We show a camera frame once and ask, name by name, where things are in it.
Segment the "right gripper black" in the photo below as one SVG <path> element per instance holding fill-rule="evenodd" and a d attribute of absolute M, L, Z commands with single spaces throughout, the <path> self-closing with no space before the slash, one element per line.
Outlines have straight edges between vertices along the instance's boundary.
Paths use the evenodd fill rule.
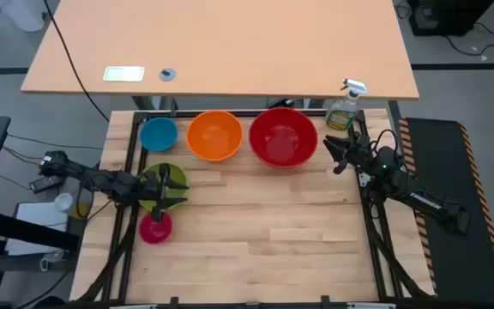
<path fill-rule="evenodd" d="M 334 174 L 341 174 L 348 163 L 365 173 L 372 172 L 374 142 L 367 135 L 354 132 L 352 142 L 350 138 L 326 135 L 323 143 L 336 163 L 333 169 Z"/>

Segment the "green plastic bowl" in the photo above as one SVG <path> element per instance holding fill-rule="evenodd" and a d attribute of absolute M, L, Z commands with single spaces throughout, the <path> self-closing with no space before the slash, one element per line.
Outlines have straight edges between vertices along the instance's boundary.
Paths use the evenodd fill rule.
<path fill-rule="evenodd" d="M 159 176 L 159 169 L 160 169 L 160 163 L 154 164 L 150 167 L 146 167 L 142 172 L 142 181 L 146 180 L 145 174 L 147 172 L 154 172 L 156 176 Z M 187 178 L 184 170 L 181 167 L 169 163 L 169 170 L 170 170 L 170 176 L 174 181 L 178 182 L 181 185 L 187 185 Z M 172 189 L 166 187 L 166 197 L 184 197 L 185 192 L 186 192 L 185 189 Z M 155 201 L 140 200 L 139 204 L 147 211 L 151 211 L 152 208 L 157 203 Z"/>

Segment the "small magenta plastic bowl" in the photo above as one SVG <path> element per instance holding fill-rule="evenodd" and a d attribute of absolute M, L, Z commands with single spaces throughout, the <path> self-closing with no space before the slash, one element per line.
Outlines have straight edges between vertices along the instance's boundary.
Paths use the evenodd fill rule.
<path fill-rule="evenodd" d="M 166 242 L 172 234 L 172 218 L 164 213 L 162 221 L 154 221 L 150 214 L 144 215 L 139 225 L 139 234 L 142 240 L 150 245 Z"/>

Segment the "large red plastic bowl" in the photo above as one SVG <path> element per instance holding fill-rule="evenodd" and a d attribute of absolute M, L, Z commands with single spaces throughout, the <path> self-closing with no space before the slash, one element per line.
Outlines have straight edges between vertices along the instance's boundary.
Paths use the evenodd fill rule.
<path fill-rule="evenodd" d="M 318 135 L 310 118 L 295 109 L 261 112 L 249 128 L 249 145 L 263 163 L 276 168 L 303 165 L 316 152 Z"/>

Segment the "blue plastic bowl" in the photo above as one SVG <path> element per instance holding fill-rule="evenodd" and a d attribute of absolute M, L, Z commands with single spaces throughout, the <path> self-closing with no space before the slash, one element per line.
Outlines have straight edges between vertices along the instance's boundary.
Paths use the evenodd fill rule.
<path fill-rule="evenodd" d="M 171 118 L 152 118 L 140 131 L 140 143 L 149 151 L 167 151 L 177 139 L 178 127 Z"/>

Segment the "orange plastic bowl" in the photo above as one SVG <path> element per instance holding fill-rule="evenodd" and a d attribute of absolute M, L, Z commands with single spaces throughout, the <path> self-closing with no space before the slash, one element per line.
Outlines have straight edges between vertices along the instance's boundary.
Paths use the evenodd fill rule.
<path fill-rule="evenodd" d="M 224 161 L 243 144 L 244 129 L 232 113 L 209 110 L 192 119 L 186 131 L 190 151 L 205 161 Z"/>

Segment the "black mat with orange stripes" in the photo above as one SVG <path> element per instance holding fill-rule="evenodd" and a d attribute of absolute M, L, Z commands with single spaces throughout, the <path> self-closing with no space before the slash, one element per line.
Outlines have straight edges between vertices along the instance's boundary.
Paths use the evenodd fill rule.
<path fill-rule="evenodd" d="M 437 298 L 494 303 L 494 225 L 465 126 L 402 118 L 399 128 L 407 166 L 418 182 L 440 198 L 460 203 L 469 214 L 465 235 L 416 217 Z"/>

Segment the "clear plastic cup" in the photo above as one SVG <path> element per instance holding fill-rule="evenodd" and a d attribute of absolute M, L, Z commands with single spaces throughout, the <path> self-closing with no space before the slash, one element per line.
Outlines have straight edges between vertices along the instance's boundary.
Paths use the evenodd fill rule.
<path fill-rule="evenodd" d="M 59 194 L 53 201 L 54 207 L 64 213 L 68 213 L 71 210 L 73 203 L 74 197 L 67 192 Z"/>

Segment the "black handheld device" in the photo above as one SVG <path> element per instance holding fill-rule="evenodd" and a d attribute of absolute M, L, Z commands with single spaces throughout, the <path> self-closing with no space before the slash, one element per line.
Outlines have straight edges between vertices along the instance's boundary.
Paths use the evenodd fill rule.
<path fill-rule="evenodd" d="M 49 176 L 36 179 L 29 183 L 29 188 L 34 194 L 58 187 L 64 183 L 65 178 L 60 176 Z"/>

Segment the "white rectangular desk plate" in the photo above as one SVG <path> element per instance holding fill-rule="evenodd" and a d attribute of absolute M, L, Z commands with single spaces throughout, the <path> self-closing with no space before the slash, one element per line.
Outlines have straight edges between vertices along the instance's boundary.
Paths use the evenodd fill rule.
<path fill-rule="evenodd" d="M 105 82 L 141 82 L 145 68 L 141 66 L 108 66 L 105 68 Z"/>

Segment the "white cardboard box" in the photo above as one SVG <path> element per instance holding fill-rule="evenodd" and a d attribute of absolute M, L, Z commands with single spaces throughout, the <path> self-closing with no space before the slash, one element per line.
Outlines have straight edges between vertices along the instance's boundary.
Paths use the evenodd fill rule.
<path fill-rule="evenodd" d="M 59 210 L 54 203 L 19 203 L 15 218 L 42 226 L 48 226 L 48 228 L 61 232 L 67 230 L 67 223 L 69 220 L 68 215 Z M 19 239 L 8 239 L 5 246 L 5 251 L 10 256 L 49 253 L 56 249 L 56 247 L 28 243 Z"/>

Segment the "light wooden desk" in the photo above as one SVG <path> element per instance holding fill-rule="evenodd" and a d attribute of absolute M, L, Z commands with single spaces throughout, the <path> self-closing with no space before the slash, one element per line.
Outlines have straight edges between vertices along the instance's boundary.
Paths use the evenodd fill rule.
<path fill-rule="evenodd" d="M 143 80 L 105 82 L 108 66 Z M 61 0 L 21 89 L 338 98 L 344 79 L 419 97 L 392 0 Z"/>

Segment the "black equipment case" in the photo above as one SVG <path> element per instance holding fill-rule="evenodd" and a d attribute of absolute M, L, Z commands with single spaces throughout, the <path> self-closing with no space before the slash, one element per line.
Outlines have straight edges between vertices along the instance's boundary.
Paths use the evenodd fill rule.
<path fill-rule="evenodd" d="M 415 36 L 462 36 L 494 0 L 407 0 Z"/>

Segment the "white plastic container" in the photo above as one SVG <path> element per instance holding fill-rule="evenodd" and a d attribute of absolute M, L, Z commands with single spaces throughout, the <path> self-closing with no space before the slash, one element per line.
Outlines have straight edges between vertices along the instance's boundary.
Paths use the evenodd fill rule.
<path fill-rule="evenodd" d="M 24 32 L 37 32 L 45 26 L 43 0 L 6 0 L 1 9 Z"/>

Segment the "black aluminium rig frame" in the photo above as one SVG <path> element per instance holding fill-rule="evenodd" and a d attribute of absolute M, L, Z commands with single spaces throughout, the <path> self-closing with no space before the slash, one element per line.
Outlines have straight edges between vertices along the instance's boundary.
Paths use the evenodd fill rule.
<path fill-rule="evenodd" d="M 117 112 L 108 135 L 111 158 L 135 175 L 169 162 L 187 178 L 186 200 L 170 211 L 172 231 L 160 245 L 135 237 L 118 265 L 113 295 L 130 303 L 185 304 L 377 300 L 405 295 L 369 242 L 369 222 L 387 219 L 390 242 L 408 274 L 431 290 L 412 211 L 395 201 L 365 207 L 352 168 L 334 174 L 324 146 L 299 167 L 262 163 L 244 143 L 230 159 L 197 158 L 177 120 L 178 141 L 166 152 L 142 148 L 142 121 Z"/>

